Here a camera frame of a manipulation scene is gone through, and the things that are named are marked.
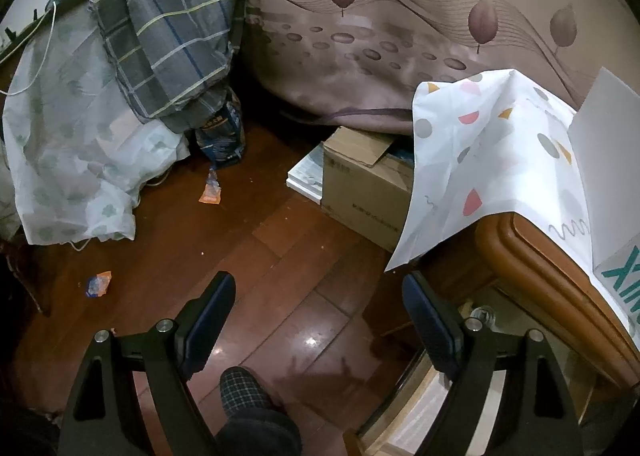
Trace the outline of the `white XINCCI shoe box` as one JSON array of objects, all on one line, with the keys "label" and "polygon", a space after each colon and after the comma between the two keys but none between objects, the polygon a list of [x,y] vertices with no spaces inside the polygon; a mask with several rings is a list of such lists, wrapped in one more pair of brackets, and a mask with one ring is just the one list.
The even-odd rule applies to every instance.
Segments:
[{"label": "white XINCCI shoe box", "polygon": [[639,95],[601,69],[568,137],[589,214],[592,272],[639,328]]}]

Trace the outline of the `grey plaid cloth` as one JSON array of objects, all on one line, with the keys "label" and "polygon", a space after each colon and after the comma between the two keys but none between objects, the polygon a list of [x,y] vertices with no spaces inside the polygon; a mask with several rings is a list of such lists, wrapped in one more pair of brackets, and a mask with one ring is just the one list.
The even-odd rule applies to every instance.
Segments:
[{"label": "grey plaid cloth", "polygon": [[142,122],[182,133],[224,104],[243,0],[89,0],[118,85]]}]

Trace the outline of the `wooden drawer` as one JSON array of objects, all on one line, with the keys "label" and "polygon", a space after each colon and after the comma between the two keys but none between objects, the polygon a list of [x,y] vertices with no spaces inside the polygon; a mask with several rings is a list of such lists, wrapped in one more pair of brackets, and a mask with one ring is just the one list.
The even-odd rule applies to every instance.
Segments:
[{"label": "wooden drawer", "polygon": [[[523,335],[536,328],[547,338],[558,360],[578,420],[585,415],[596,383],[594,369],[548,328],[497,289],[485,289],[465,301],[461,315],[474,307],[491,306],[496,313],[492,330]],[[448,379],[438,372],[426,354],[421,354],[402,376],[388,400],[357,430],[343,434],[349,455],[413,455],[428,428],[434,424],[450,390]]]}]

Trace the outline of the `dark blue plastic bag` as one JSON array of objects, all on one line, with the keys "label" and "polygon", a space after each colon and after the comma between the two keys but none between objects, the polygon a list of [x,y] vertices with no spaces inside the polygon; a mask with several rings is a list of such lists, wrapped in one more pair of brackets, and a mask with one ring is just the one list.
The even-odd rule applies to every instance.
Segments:
[{"label": "dark blue plastic bag", "polygon": [[216,169],[239,163],[246,140],[241,104],[230,86],[208,90],[198,103],[206,110],[206,119],[194,131],[195,142]]}]

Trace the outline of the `white patterned cover cloth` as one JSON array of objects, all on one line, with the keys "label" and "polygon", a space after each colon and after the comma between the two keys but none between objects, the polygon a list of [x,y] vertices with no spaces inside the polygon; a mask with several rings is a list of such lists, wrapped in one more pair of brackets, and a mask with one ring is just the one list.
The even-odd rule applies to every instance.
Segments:
[{"label": "white patterned cover cloth", "polygon": [[390,265],[421,257],[485,216],[512,212],[558,245],[638,335],[592,272],[586,197],[568,137],[577,112],[514,69],[421,83],[412,100],[412,193]]}]

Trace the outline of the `grey white rolled cloth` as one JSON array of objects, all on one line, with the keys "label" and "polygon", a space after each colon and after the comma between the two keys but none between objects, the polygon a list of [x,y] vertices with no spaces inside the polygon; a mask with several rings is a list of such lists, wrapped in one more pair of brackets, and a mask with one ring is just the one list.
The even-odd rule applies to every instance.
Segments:
[{"label": "grey white rolled cloth", "polygon": [[484,326],[492,329],[496,324],[496,313],[489,305],[480,305],[472,309],[471,318],[479,320]]}]

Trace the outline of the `orange blue wrapper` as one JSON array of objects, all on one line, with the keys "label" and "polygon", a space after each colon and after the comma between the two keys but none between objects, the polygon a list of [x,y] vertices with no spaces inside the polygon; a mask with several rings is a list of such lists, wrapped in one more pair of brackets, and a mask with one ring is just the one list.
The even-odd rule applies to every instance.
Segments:
[{"label": "orange blue wrapper", "polygon": [[105,271],[93,276],[87,283],[86,296],[88,298],[101,298],[107,294],[108,286],[112,280],[112,272]]}]

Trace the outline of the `plaid slipper foot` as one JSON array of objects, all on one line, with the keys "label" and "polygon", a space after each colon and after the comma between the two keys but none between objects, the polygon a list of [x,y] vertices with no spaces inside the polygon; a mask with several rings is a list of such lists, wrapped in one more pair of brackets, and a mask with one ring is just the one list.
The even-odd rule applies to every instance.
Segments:
[{"label": "plaid slipper foot", "polygon": [[273,401],[246,368],[233,366],[220,376],[221,405],[227,421],[216,435],[223,455],[300,455],[302,437],[286,409]]}]

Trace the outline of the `white dotted fabric pile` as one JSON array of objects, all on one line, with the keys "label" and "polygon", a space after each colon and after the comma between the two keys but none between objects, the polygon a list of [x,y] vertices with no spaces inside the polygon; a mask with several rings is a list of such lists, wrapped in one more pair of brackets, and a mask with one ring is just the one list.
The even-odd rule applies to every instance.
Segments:
[{"label": "white dotted fabric pile", "polygon": [[28,242],[133,239],[141,188],[188,145],[129,108],[86,5],[30,40],[9,91],[3,137]]}]

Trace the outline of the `orange wrapper on floor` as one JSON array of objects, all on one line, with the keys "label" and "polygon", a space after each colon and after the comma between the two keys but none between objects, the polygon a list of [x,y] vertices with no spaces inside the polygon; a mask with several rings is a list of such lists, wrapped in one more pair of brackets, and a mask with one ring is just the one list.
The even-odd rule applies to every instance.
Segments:
[{"label": "orange wrapper on floor", "polygon": [[219,205],[221,202],[221,187],[214,167],[208,171],[203,194],[198,198],[198,202],[204,205]]}]

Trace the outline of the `brown cardboard box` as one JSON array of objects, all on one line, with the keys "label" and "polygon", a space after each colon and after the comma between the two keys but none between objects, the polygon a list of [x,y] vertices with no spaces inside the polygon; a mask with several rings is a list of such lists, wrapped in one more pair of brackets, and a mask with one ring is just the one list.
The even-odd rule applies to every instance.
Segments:
[{"label": "brown cardboard box", "polygon": [[392,252],[405,225],[412,165],[387,135],[339,127],[323,144],[321,208]]}]

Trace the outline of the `leaf patterned bed sheet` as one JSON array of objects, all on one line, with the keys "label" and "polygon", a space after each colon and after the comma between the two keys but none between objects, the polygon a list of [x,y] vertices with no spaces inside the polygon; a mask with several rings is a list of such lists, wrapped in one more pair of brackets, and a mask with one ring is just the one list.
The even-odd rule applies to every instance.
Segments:
[{"label": "leaf patterned bed sheet", "polygon": [[579,107],[639,83],[639,0],[247,0],[266,90],[325,124],[408,133],[423,82],[514,69]]}]

